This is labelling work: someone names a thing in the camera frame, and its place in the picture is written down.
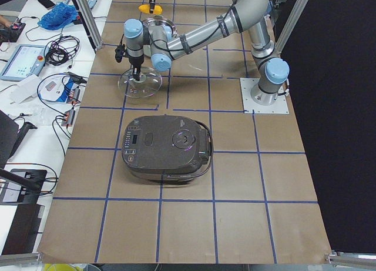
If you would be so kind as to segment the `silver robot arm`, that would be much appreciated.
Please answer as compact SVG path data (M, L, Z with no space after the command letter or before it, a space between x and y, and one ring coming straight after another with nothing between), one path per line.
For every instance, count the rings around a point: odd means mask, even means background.
M115 49L116 61L128 58L131 66L122 75L123 82L129 86L143 85L150 77L148 71L159 75L168 71L174 60L215 42L223 43L233 34L247 32L251 54L260 74L249 95L259 105L274 104L283 95L280 89L288 80L290 67L275 52L265 20L267 9L268 0L231 0L225 13L185 34L178 34L175 24L162 15L142 21L126 20L123 38ZM152 63L149 69L143 67L146 46Z

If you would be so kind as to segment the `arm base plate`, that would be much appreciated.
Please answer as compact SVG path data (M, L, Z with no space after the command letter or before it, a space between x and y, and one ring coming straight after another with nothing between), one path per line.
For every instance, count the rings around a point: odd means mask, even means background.
M277 93L264 93L259 88L259 78L240 78L243 112L248 114L288 115L286 96L281 86Z

